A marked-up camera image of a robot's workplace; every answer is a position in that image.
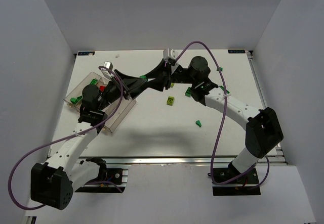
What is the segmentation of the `long green lego brick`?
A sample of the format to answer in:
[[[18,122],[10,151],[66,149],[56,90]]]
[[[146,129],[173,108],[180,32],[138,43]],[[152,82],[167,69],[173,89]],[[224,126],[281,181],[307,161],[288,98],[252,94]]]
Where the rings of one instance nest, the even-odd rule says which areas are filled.
[[[93,84],[93,85],[96,85],[96,84],[97,84],[97,82],[98,82],[98,80],[96,80],[96,79],[93,79],[93,80],[91,81],[91,84]]]

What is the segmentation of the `green lego piece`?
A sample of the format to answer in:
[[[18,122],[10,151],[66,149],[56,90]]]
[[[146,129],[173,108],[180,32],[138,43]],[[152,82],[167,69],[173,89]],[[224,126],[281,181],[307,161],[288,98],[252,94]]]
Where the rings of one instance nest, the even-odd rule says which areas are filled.
[[[70,98],[70,101],[71,101],[73,104],[77,104],[77,103],[78,103],[78,99],[77,99],[77,98]]]

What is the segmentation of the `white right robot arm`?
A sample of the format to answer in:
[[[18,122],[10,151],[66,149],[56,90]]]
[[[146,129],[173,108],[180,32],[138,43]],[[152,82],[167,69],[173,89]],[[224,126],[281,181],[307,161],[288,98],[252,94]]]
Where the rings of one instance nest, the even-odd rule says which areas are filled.
[[[225,90],[225,85],[210,80],[210,72],[207,60],[195,56],[187,68],[172,59],[161,61],[145,77],[158,82],[160,89],[169,88],[171,83],[191,84],[190,93],[195,101],[221,112],[223,117],[230,118],[245,130],[245,147],[228,165],[230,173],[237,176],[265,157],[284,136],[272,108],[258,109],[237,100]]]

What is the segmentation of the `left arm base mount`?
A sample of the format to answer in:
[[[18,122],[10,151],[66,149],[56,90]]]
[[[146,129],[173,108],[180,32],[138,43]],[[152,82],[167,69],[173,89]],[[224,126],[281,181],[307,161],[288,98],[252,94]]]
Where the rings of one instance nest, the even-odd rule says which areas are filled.
[[[107,167],[101,158],[88,158],[79,164],[95,163],[100,167],[99,176],[76,190],[77,193],[121,194],[126,188],[128,170],[117,167]]]

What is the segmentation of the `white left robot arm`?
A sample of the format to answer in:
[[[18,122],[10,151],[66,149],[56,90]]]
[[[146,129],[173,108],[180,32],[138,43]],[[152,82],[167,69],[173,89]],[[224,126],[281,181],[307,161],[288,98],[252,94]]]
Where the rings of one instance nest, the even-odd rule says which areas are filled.
[[[79,119],[73,137],[66,140],[60,149],[45,163],[37,163],[31,169],[30,197],[33,201],[63,210],[71,201],[73,193],[85,184],[104,182],[108,179],[106,162],[98,157],[88,158],[75,166],[81,153],[103,128],[110,118],[104,108],[122,98],[143,91],[148,80],[131,77],[118,71],[101,91],[95,84],[82,90]]]

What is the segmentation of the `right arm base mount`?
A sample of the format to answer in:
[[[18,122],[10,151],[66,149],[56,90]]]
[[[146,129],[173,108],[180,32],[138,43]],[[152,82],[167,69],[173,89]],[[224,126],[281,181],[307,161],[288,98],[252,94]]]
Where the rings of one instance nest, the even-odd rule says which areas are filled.
[[[214,180],[218,183],[225,182],[234,175],[229,168],[213,168]],[[213,196],[260,196],[259,178],[254,168],[249,173],[225,185],[212,184]]]

